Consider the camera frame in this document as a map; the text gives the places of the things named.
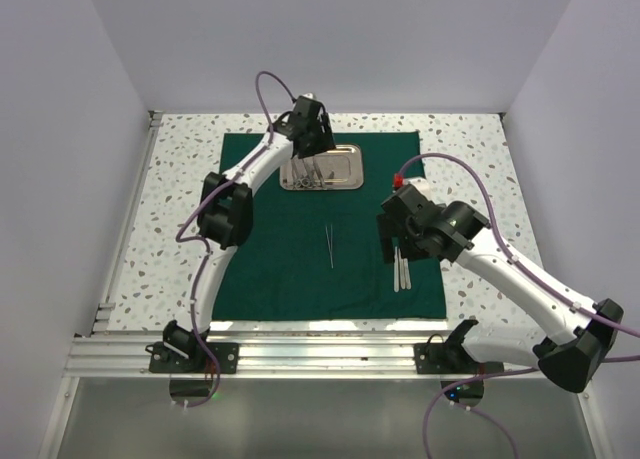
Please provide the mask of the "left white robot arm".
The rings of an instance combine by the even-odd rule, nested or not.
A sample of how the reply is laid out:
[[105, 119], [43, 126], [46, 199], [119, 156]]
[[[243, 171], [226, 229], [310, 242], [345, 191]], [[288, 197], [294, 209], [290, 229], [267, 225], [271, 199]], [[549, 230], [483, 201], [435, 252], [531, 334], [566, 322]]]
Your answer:
[[269, 124], [258, 144], [236, 165], [206, 176], [200, 204], [176, 236], [178, 243], [199, 241], [205, 248], [192, 277], [188, 315], [171, 321], [163, 331], [163, 346], [182, 369], [197, 371], [211, 358], [206, 346], [211, 314], [226, 269], [252, 231], [259, 188], [292, 158], [334, 148], [326, 108], [307, 93]]

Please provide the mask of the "green surgical cloth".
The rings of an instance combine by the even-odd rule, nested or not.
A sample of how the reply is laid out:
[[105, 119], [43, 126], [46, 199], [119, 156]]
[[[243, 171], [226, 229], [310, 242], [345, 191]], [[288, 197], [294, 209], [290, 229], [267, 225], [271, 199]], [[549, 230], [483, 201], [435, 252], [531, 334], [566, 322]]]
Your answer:
[[[376, 216], [393, 174], [420, 152], [415, 132], [339, 134], [361, 148], [356, 190], [294, 192], [272, 175], [254, 198], [254, 225], [224, 275], [215, 321], [431, 319], [446, 316], [437, 260], [410, 265], [411, 289], [395, 293], [382, 258]], [[325, 225], [333, 225], [331, 269]]]

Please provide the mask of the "steel scalpel handle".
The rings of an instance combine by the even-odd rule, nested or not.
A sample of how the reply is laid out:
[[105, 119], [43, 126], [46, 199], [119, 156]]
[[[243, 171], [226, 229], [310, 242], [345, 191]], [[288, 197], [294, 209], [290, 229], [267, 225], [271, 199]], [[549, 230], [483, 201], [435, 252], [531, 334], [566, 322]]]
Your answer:
[[405, 290], [411, 289], [410, 268], [406, 258], [402, 259], [402, 284]]
[[401, 254], [398, 254], [397, 269], [398, 269], [399, 287], [401, 290], [405, 290], [407, 288], [406, 271], [405, 271], [404, 259], [402, 258]]
[[399, 248], [397, 246], [394, 247], [393, 274], [394, 274], [393, 290], [395, 293], [398, 293], [401, 289], [401, 263], [400, 263]]

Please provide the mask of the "steel tweezers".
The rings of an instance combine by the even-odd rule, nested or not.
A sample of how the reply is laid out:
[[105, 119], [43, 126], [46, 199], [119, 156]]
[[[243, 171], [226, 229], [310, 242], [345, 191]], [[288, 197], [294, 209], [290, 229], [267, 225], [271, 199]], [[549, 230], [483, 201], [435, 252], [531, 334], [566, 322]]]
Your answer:
[[334, 262], [334, 252], [333, 252], [334, 241], [333, 241], [333, 225], [332, 224], [325, 225], [325, 236], [326, 236], [327, 249], [329, 254], [329, 264], [331, 269], [334, 269], [335, 262]]

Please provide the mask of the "steel forceps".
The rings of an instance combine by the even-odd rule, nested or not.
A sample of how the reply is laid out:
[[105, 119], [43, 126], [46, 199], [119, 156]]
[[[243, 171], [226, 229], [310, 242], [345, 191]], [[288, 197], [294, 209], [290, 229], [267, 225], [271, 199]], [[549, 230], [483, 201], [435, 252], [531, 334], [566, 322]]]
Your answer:
[[334, 172], [331, 170], [325, 171], [315, 158], [312, 159], [312, 168], [319, 186], [323, 190], [327, 190], [334, 179]]

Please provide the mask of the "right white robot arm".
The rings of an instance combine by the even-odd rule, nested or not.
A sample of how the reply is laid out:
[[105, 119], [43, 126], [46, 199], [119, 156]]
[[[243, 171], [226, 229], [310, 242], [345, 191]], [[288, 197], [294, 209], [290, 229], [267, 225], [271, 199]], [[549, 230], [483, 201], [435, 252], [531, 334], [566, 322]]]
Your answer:
[[410, 180], [376, 218], [383, 260], [446, 260], [474, 273], [522, 309], [532, 330], [468, 318], [441, 343], [415, 346], [421, 373], [498, 372], [505, 364], [539, 370], [561, 389], [582, 392], [613, 347], [623, 318], [615, 301], [571, 290], [510, 245], [472, 206], [437, 204]]

